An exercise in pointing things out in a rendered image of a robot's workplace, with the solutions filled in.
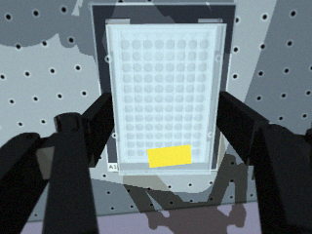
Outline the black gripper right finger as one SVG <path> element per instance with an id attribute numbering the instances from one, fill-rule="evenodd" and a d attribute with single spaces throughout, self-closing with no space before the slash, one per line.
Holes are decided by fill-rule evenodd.
<path id="1" fill-rule="evenodd" d="M 216 125 L 253 166 L 261 234 L 312 234 L 312 129 L 269 123 L 228 92 L 219 92 Z"/>

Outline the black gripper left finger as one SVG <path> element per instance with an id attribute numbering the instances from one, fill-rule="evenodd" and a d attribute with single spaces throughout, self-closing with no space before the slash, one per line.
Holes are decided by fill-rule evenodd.
<path id="1" fill-rule="evenodd" d="M 114 128 L 112 94 L 54 122 L 50 136 L 23 133 L 0 147 L 0 234 L 21 233 L 48 182 L 42 234 L 99 234 L 90 168 Z"/>

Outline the dark grey rectangular plate holder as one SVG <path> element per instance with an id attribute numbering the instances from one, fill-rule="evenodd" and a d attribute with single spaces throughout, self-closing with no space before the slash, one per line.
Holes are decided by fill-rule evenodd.
<path id="1" fill-rule="evenodd" d="M 238 3 L 90 3 L 99 96 L 111 93 L 106 24 L 227 23 L 220 92 L 227 92 Z M 217 171 L 222 132 L 215 126 L 212 171 Z M 118 171 L 115 127 L 105 145 L 107 169 Z"/>

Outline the grey perforated base plate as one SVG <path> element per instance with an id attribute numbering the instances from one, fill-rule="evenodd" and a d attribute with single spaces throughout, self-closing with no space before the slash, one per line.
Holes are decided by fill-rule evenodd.
<path id="1" fill-rule="evenodd" d="M 238 2 L 227 92 L 268 119 L 312 129 L 312 0 L 0 0 L 0 147 L 49 137 L 54 117 L 99 98 L 90 3 Z M 90 168 L 97 217 L 257 203 L 254 166 L 222 134 L 210 175 Z"/>

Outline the clear rectangular plastic lid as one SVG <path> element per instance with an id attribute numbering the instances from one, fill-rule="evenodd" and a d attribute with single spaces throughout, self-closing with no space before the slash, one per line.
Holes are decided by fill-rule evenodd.
<path id="1" fill-rule="evenodd" d="M 211 174 L 226 25 L 105 27 L 119 176 Z"/>

